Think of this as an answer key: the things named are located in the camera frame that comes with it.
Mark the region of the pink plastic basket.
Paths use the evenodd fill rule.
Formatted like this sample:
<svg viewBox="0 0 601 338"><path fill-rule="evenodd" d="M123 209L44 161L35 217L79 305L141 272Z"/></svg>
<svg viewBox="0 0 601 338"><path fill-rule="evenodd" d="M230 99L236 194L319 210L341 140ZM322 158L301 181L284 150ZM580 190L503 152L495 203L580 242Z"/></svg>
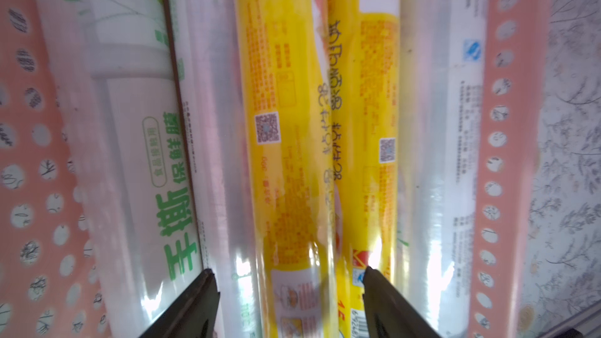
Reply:
<svg viewBox="0 0 601 338"><path fill-rule="evenodd" d="M163 1L200 244L171 14L169 1ZM521 322L517 303L527 205L539 160L536 142L548 1L488 0L465 337L515 337ZM402 0L398 205L401 4ZM38 1L1 0L4 337L115 337L79 194L64 114L49 66ZM394 277L385 278L402 294L396 282L397 255L398 207ZM207 269L201 247L200 263L201 273Z"/></svg>

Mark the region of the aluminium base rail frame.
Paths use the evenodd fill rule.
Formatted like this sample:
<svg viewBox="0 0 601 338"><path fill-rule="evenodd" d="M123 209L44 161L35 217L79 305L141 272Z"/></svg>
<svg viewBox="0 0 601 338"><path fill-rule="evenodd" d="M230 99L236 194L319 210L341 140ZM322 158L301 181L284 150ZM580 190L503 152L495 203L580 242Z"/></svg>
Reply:
<svg viewBox="0 0 601 338"><path fill-rule="evenodd" d="M577 305L573 299L568 299L567 303L572 315L541 332L538 337L600 337L600 300L586 306Z"/></svg>

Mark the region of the yellow plastic wrap roll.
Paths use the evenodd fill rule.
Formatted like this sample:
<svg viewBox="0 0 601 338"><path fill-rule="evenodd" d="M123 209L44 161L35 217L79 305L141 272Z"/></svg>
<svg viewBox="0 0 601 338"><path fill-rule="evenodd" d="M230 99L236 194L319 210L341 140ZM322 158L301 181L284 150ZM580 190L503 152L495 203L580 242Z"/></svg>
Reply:
<svg viewBox="0 0 601 338"><path fill-rule="evenodd" d="M263 334L335 337L327 0L235 0Z"/></svg>
<svg viewBox="0 0 601 338"><path fill-rule="evenodd" d="M338 329L366 337L366 269L393 279L401 0L328 0Z"/></svg>

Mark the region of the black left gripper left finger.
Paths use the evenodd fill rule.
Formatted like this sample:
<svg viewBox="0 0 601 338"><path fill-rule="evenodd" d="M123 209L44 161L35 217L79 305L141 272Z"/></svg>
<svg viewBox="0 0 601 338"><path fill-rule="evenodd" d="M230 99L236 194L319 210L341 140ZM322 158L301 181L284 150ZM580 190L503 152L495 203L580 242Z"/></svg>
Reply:
<svg viewBox="0 0 601 338"><path fill-rule="evenodd" d="M211 338L219 301L215 274L204 269L140 338Z"/></svg>

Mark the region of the clear white plastic wrap roll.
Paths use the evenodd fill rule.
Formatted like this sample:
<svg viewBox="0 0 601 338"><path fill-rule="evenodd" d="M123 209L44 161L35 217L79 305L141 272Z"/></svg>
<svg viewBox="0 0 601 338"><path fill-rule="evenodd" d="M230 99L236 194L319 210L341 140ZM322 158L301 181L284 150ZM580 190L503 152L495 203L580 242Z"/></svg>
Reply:
<svg viewBox="0 0 601 338"><path fill-rule="evenodd" d="M217 337L260 337L254 221L233 0L168 0L203 266Z"/></svg>

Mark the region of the white green plastic wrap roll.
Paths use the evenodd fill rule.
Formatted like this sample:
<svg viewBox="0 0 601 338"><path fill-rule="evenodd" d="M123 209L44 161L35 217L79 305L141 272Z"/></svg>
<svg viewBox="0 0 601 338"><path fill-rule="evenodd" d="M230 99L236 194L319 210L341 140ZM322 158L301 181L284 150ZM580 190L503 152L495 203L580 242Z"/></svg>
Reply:
<svg viewBox="0 0 601 338"><path fill-rule="evenodd" d="M163 0L37 0L115 337L197 278L200 244Z"/></svg>
<svg viewBox="0 0 601 338"><path fill-rule="evenodd" d="M402 0L397 285L465 337L488 0Z"/></svg>

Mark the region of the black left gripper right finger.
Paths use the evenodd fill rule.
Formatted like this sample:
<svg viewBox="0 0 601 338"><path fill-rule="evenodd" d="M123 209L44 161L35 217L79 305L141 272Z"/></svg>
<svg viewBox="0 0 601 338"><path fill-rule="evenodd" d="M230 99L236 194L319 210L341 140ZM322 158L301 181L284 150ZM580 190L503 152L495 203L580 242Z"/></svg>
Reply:
<svg viewBox="0 0 601 338"><path fill-rule="evenodd" d="M363 284L369 337L441 338L377 269L366 269Z"/></svg>

